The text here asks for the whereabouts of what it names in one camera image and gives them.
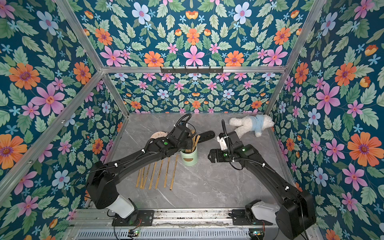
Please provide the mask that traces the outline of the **tan paper straw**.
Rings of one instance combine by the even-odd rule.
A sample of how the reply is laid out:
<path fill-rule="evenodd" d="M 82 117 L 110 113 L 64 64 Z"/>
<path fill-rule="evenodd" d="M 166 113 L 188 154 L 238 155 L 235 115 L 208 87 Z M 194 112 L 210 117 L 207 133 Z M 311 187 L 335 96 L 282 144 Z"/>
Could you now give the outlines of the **tan paper straw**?
<path fill-rule="evenodd" d="M 151 179 L 150 179 L 149 190 L 151 190 L 153 188 L 153 182 L 154 182 L 154 178 L 155 178 L 156 168 L 157 168 L 157 162 L 154 163 L 154 167 L 153 167 L 153 171 L 152 171 L 152 175 L 151 175 Z"/>
<path fill-rule="evenodd" d="M 164 179 L 164 188 L 167 187 L 168 174 L 169 174 L 169 168 L 170 168 L 170 161 L 171 161 L 171 157 L 169 157 L 168 161 L 167 161 L 166 173 L 165 173 L 165 179 Z"/>
<path fill-rule="evenodd" d="M 170 191 L 172 191 L 174 188 L 178 159 L 179 159 L 179 154 L 177 154 L 176 158 L 175 158 L 175 165 L 174 165 L 174 170 L 173 170 L 173 175 L 172 175 L 172 180 L 171 180 L 171 185 L 170 185 Z"/>
<path fill-rule="evenodd" d="M 143 167 L 142 168 L 142 174 L 141 174 L 141 181 L 140 181 L 140 189 L 143 189 L 145 170 L 146 170 L 146 167 Z"/>
<path fill-rule="evenodd" d="M 151 164 L 148 165 L 148 168 L 146 170 L 146 174 L 145 174 L 145 178 L 144 178 L 144 181 L 143 181 L 142 189 L 146 188 L 146 183 L 147 183 L 147 179 L 148 179 L 148 176 L 149 176 L 150 169 L 151 169 Z"/>
<path fill-rule="evenodd" d="M 159 169 L 158 176 L 157 176 L 157 179 L 156 179 L 156 184 L 155 184 L 155 189 L 156 190 L 158 189 L 158 185 L 159 185 L 159 181 L 160 181 L 160 177 L 161 177 L 161 172 L 162 172 L 163 164 L 164 164 L 164 160 L 161 161 L 160 169 Z"/>
<path fill-rule="evenodd" d="M 142 169 L 140 169 L 139 173 L 138 173 L 138 178 L 137 178 L 137 182 L 136 182 L 136 188 L 138 188 L 140 186 L 141 176 L 142 176 Z"/>

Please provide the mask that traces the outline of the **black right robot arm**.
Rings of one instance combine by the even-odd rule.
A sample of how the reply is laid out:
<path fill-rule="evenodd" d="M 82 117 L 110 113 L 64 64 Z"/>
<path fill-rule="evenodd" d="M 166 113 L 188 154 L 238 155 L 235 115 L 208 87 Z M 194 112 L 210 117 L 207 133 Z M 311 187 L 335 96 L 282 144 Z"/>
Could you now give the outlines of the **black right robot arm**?
<path fill-rule="evenodd" d="M 242 168 L 255 175 L 276 200 L 268 204 L 254 200 L 247 204 L 243 218 L 251 225 L 264 221 L 277 225 L 280 232 L 290 240 L 295 239 L 316 223 L 315 201 L 306 190 L 300 191 L 288 183 L 263 159 L 252 145 L 243 145 L 236 132 L 219 134 L 219 149 L 212 149 L 208 155 L 212 163 L 240 163 Z"/>

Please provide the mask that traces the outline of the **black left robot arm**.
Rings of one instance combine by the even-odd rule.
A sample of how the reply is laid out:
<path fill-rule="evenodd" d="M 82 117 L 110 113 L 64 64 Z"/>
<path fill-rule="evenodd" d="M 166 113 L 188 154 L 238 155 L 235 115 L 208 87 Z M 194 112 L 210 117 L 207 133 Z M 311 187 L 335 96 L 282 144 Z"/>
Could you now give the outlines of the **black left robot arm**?
<path fill-rule="evenodd" d="M 97 209 L 111 209 L 120 198 L 116 185 L 141 168 L 171 157 L 192 142 L 192 131 L 187 127 L 191 114 L 182 116 L 165 137 L 150 139 L 143 149 L 104 164 L 93 164 L 86 183 L 86 190 Z"/>

